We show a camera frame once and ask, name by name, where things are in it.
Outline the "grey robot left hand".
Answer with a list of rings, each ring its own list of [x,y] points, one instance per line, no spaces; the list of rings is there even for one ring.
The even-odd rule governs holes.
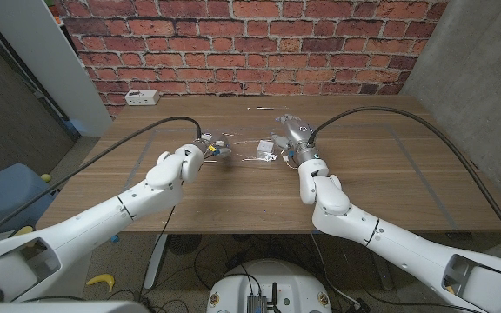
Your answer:
[[[231,155],[231,148],[225,134],[219,132],[203,133],[193,142],[204,154],[204,158],[227,158]]]

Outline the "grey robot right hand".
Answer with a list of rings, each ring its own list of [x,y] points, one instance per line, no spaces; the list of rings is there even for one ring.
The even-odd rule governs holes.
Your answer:
[[[290,114],[279,116],[276,121],[282,124],[284,133],[271,137],[279,148],[291,154],[297,165],[320,158],[317,148],[308,143],[313,129],[307,122]]]

